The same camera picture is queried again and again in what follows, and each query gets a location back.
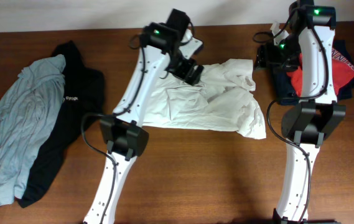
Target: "clothing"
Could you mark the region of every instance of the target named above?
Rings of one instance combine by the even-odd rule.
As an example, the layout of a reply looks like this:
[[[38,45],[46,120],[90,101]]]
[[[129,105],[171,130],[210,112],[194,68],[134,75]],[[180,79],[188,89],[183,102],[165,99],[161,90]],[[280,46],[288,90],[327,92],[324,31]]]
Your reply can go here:
[[[287,72],[291,78],[291,84],[298,96],[302,91],[302,54],[299,61],[301,66],[294,72]],[[337,50],[332,49],[332,70],[333,70],[333,88],[338,94],[341,87],[348,84],[354,77],[354,66]]]
[[[62,104],[64,67],[63,55],[34,62],[0,101],[0,206],[25,191],[29,170]]]
[[[237,131],[244,137],[266,137],[264,115],[250,91],[253,61],[229,59],[205,65],[200,82],[191,86],[172,75],[158,79],[144,126]]]
[[[102,113],[104,103],[103,74],[85,68],[75,44],[70,41],[59,45],[52,55],[66,58],[65,95],[54,130],[40,147],[39,154],[30,169],[29,180],[23,197],[18,200],[25,208],[40,200],[51,186],[64,160],[65,149],[80,135],[80,123],[85,113]],[[88,120],[85,129],[94,120]]]
[[[334,40],[333,48],[340,52],[352,65],[353,60],[345,48],[344,40]],[[271,67],[271,78],[278,98],[297,96],[296,90],[292,86],[291,78],[286,72],[275,73]],[[352,88],[354,88],[354,77],[336,92],[337,100],[346,100],[352,98]],[[280,105],[296,105],[299,100],[282,100]]]

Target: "white wall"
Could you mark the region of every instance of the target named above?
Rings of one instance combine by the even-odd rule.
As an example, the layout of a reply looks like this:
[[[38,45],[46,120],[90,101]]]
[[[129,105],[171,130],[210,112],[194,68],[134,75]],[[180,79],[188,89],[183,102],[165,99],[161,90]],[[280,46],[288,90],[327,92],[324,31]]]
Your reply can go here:
[[[284,22],[294,0],[0,0],[0,32],[143,27],[164,22],[171,9],[196,26]],[[354,0],[334,6],[338,21],[354,21]]]

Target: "logo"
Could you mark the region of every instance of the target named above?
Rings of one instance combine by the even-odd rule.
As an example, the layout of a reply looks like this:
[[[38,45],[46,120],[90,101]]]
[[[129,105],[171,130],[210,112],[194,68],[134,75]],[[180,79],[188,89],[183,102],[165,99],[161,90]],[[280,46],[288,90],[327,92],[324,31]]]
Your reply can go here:
[[[340,52],[338,52],[335,49],[332,49],[332,58],[346,63],[354,71],[353,64],[351,64],[350,61],[348,61],[348,59],[346,59]]]
[[[65,102],[65,100],[78,101],[78,98],[77,98],[77,96],[75,96],[75,97],[66,96],[66,97],[63,97],[63,102]]]

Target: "wire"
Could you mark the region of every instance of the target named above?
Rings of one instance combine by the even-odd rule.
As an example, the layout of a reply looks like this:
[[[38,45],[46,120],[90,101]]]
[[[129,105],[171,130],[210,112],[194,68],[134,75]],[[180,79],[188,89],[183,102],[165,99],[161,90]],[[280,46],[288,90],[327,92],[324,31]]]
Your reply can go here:
[[[135,102],[135,100],[136,100],[136,98],[137,98],[137,96],[138,96],[139,90],[141,89],[142,82],[144,81],[144,75],[145,75],[145,73],[146,73],[146,66],[145,66],[145,64],[146,64],[146,59],[145,59],[145,50],[144,50],[144,47],[142,47],[142,46],[140,45],[140,48],[141,48],[141,50],[142,50],[142,58],[143,58],[142,64],[143,64],[143,66],[142,66],[142,75],[141,75],[141,79],[140,79],[140,81],[139,81],[137,90],[136,90],[136,92],[135,92],[135,94],[134,94],[133,99],[132,99],[131,102],[128,104],[128,106],[127,106],[126,108],[124,108],[124,109],[122,110],[122,112],[113,113],[113,116],[120,116],[120,115],[122,115],[122,114],[125,114],[125,113],[129,112],[130,108],[133,106],[133,104],[134,104],[134,102]]]
[[[98,118],[102,118],[102,117],[105,117],[105,116],[109,116],[109,115],[104,115],[104,114],[101,114],[101,113],[86,113],[84,114],[83,118],[82,118],[82,123],[80,125],[80,131],[82,132],[82,136],[83,136],[83,140],[85,142],[85,144],[87,144],[88,147],[90,147],[92,150],[106,156],[111,162],[112,162],[112,165],[113,165],[113,180],[112,180],[112,187],[110,189],[110,194],[109,194],[109,198],[108,198],[108,201],[106,202],[106,205],[105,205],[105,208],[103,210],[103,213],[102,213],[102,217],[101,217],[101,221],[100,221],[100,224],[102,224],[103,222],[103,219],[106,215],[106,210],[108,209],[109,207],[109,203],[110,203],[110,200],[112,198],[112,195],[113,195],[113,189],[114,189],[114,184],[116,183],[116,174],[117,174],[117,165],[116,165],[116,161],[110,156],[108,155],[107,153],[95,148],[94,146],[92,146],[86,139],[85,137],[85,132],[84,132],[84,125],[85,125],[85,122],[87,120],[87,118],[89,117],[98,117]]]
[[[289,21],[291,20],[291,17],[292,15],[294,14],[294,12],[296,12],[298,10],[298,8],[295,8],[291,11],[290,15],[289,15],[289,18],[287,19],[286,23],[284,24],[283,28],[271,39],[267,40],[267,41],[259,41],[259,40],[256,40],[255,37],[258,35],[258,34],[263,34],[265,32],[258,32],[256,33],[254,36],[253,36],[253,41],[257,42],[257,43],[260,43],[260,44],[263,44],[263,43],[266,43],[266,42],[269,42],[273,39],[275,39],[278,35],[280,35],[287,27],[287,24],[289,23]],[[319,91],[319,93],[317,93],[316,95],[314,96],[305,96],[305,97],[284,97],[284,98],[278,98],[276,100],[272,100],[272,102],[269,104],[268,108],[267,108],[267,111],[266,111],[266,119],[267,119],[267,123],[268,123],[268,126],[271,130],[271,132],[273,133],[273,135],[275,135],[278,139],[280,139],[281,141],[285,142],[286,144],[289,144],[293,147],[296,147],[298,150],[300,150],[304,157],[305,157],[305,160],[307,162],[307,168],[308,168],[308,189],[307,189],[307,200],[306,200],[306,203],[305,203],[305,206],[304,206],[304,210],[302,211],[302,214],[300,216],[300,219],[298,221],[298,223],[301,223],[306,211],[308,210],[308,206],[309,206],[309,199],[310,199],[310,188],[311,188],[311,165],[310,165],[310,161],[309,161],[309,153],[307,153],[305,150],[303,150],[303,148],[301,148],[300,146],[294,144],[293,142],[290,142],[286,139],[284,139],[280,134],[278,134],[277,132],[275,132],[274,128],[272,127],[272,124],[271,124],[271,119],[270,119],[270,112],[271,112],[271,107],[273,104],[275,104],[276,102],[278,101],[281,101],[281,100],[314,100],[318,97],[321,97],[324,93],[326,93],[327,91],[327,85],[328,85],[328,75],[329,75],[329,70],[328,70],[328,62],[327,62],[327,56],[326,56],[326,50],[325,50],[325,47],[323,46],[322,44],[322,41],[321,39],[319,38],[318,36],[318,33],[316,33],[316,30],[315,30],[315,27],[313,24],[309,24],[309,27],[311,29],[311,31],[314,33],[314,36],[318,42],[318,44],[320,45],[320,51],[322,52],[322,56],[323,56],[323,60],[324,60],[324,64],[325,64],[325,84],[324,84],[324,87]]]
[[[189,24],[190,24],[191,29],[192,29],[192,36],[190,37],[190,39],[189,39],[188,41],[186,41],[186,42],[181,42],[181,43],[180,43],[180,46],[185,46],[185,45],[189,44],[189,42],[193,39],[193,37],[194,37],[194,35],[195,35],[195,26],[193,26],[192,21],[189,21]]]
[[[160,77],[161,79],[165,79],[169,76],[169,72],[167,72],[167,74],[164,77]]]
[[[283,28],[276,34],[274,35],[273,37],[271,37],[270,39],[268,40],[257,40],[256,39],[256,36],[257,35],[260,35],[260,34],[267,34],[269,35],[269,32],[257,32],[255,33],[255,35],[253,36],[253,41],[256,42],[256,43],[259,43],[259,44],[265,44],[265,43],[268,43],[269,41],[272,41],[273,39],[275,39],[277,36],[279,36],[287,27],[287,25],[289,24],[290,20],[291,20],[291,17],[294,15],[294,13],[298,10],[299,8],[295,8],[293,9],[291,12],[290,12],[290,15],[289,15],[289,18],[287,19],[286,23],[284,24]]]

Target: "white cloth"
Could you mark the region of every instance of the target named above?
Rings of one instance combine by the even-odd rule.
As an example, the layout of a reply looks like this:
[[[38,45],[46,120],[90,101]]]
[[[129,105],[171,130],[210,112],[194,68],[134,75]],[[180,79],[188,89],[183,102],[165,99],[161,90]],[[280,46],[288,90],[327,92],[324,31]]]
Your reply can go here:
[[[58,55],[23,68],[0,101],[0,206],[22,198],[30,168],[62,104],[66,65]]]
[[[264,115],[250,91],[253,61],[229,59],[205,65],[201,81],[191,86],[169,75],[156,83],[144,126],[237,131],[244,137],[266,137]]]

